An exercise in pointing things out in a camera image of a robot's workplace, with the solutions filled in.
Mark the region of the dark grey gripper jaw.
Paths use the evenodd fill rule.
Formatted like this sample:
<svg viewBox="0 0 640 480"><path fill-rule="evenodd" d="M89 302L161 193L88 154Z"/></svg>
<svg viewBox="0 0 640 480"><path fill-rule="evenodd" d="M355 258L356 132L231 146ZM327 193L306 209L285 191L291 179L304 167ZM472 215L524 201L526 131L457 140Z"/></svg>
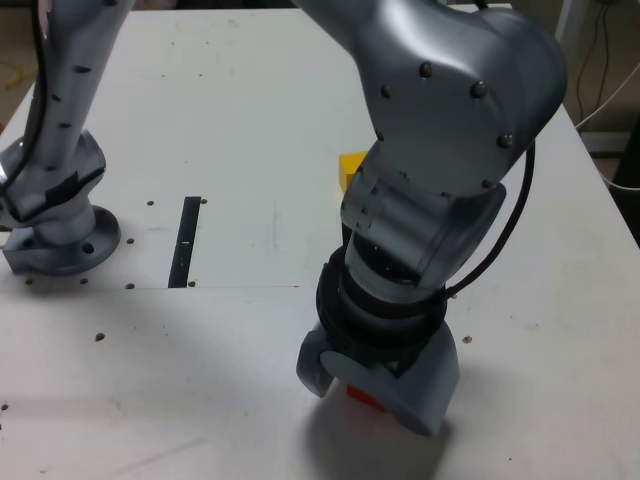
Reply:
<svg viewBox="0 0 640 480"><path fill-rule="evenodd" d="M334 381L334 377L321 362L321 355L332 350L327 333L320 323L307 333L300 346L296 374L302 384L319 398L326 395Z"/></svg>

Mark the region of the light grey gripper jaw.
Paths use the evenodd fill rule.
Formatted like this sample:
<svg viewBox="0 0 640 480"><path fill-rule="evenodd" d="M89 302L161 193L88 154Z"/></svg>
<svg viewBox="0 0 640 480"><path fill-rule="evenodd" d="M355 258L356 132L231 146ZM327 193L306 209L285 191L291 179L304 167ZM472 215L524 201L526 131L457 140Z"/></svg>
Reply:
<svg viewBox="0 0 640 480"><path fill-rule="evenodd" d="M406 429L425 436L439 432L460 377L447 324L440 326L413 365L398 377L379 364L365 367L334 351L322 353L320 361L331 376L372 396Z"/></svg>

